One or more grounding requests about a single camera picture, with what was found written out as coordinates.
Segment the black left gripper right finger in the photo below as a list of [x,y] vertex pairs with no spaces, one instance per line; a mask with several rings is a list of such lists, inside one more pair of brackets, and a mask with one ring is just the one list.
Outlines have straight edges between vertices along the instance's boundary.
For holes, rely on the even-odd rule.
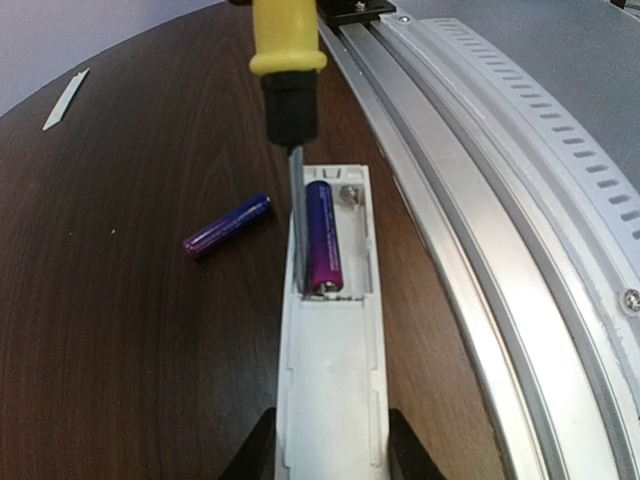
[[403,413],[389,410],[389,459],[392,479],[445,480]]

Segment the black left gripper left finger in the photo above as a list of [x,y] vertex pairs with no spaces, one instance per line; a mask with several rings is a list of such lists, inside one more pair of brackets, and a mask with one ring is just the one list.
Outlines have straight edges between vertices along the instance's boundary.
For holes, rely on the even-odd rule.
[[218,480],[273,480],[275,471],[276,408],[266,409]]

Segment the white remote control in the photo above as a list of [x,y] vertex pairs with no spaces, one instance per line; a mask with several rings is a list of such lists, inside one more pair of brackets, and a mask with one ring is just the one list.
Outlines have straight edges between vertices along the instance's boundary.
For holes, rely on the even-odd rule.
[[384,322],[369,169],[319,165],[332,187],[344,287],[300,294],[288,241],[278,370],[277,479],[387,479]]

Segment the yellow handled screwdriver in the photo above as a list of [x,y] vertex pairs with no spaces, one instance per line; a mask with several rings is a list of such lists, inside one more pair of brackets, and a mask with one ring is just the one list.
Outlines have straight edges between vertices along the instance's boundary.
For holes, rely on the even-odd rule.
[[318,134],[317,85],[327,57],[319,47],[314,1],[254,1],[255,54],[250,71],[264,94],[269,141],[286,150],[295,229],[295,278],[308,289],[309,240],[304,146]]

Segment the white battery cover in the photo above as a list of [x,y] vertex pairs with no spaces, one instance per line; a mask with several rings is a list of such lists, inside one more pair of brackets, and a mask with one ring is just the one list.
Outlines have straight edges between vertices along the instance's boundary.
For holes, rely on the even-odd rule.
[[74,97],[76,96],[78,90],[80,89],[89,73],[90,69],[86,68],[85,70],[78,72],[69,80],[67,86],[59,96],[54,107],[45,120],[42,126],[43,132],[50,130],[63,120],[69,106],[71,105],[71,102],[73,101]]

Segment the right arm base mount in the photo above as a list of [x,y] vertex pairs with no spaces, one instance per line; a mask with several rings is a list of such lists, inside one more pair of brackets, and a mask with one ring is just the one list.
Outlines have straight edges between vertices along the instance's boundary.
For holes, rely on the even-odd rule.
[[316,7],[319,16],[331,27],[367,23],[396,12],[396,6],[387,0],[317,0]]

